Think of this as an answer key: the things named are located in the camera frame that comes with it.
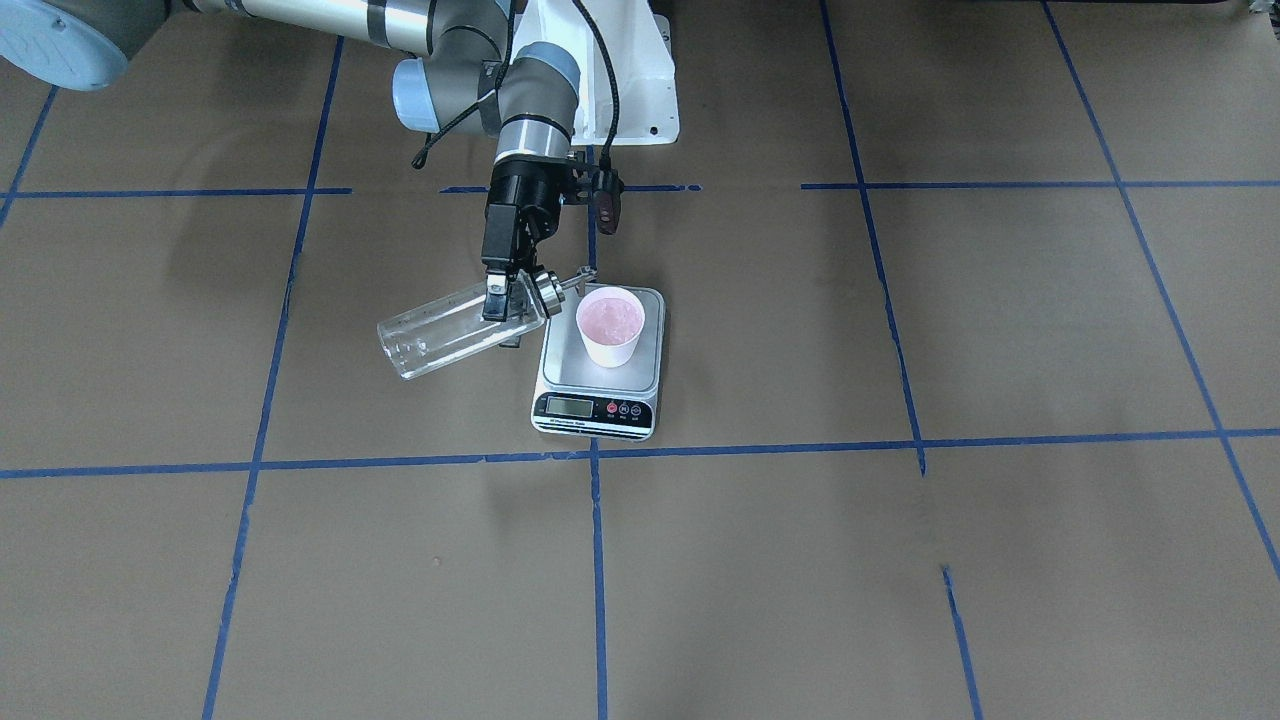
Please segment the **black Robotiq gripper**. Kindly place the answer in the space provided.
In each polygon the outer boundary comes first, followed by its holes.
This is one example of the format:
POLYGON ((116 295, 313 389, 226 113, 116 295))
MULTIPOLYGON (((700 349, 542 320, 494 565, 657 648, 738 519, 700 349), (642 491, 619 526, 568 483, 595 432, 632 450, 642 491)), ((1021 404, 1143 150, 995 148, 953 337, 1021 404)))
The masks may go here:
POLYGON ((591 169, 585 152, 564 158, 517 154, 495 161, 485 206, 481 263, 485 273, 483 319, 503 322, 500 348, 547 323, 535 279, 538 245, 556 234, 563 205, 584 204, 582 178, 591 169))

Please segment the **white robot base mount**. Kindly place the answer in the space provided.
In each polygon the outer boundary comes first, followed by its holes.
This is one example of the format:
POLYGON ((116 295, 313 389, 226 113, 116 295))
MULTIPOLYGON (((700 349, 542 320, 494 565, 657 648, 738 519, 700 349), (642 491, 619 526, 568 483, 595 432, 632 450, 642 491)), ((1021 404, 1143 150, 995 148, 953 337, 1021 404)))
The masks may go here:
POLYGON ((575 146, 648 146, 678 138, 668 24, 646 1, 526 1, 515 51, 526 46, 575 85, 575 146))

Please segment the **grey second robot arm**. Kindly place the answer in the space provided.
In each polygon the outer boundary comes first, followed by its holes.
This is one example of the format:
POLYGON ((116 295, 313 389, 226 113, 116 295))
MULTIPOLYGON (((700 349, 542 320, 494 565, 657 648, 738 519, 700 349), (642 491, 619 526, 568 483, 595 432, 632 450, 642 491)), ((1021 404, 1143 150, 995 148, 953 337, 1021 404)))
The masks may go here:
POLYGON ((585 170, 572 152, 579 63, 564 47, 516 42, 511 1, 5 1, 3 60, 56 88, 100 91, 170 26, 244 26, 296 44, 352 38, 394 54, 390 101, 422 136, 425 167, 448 135, 495 142, 483 209, 483 278, 383 320, 384 354, 428 363, 516 346, 590 279, 561 279, 539 258, 585 170))

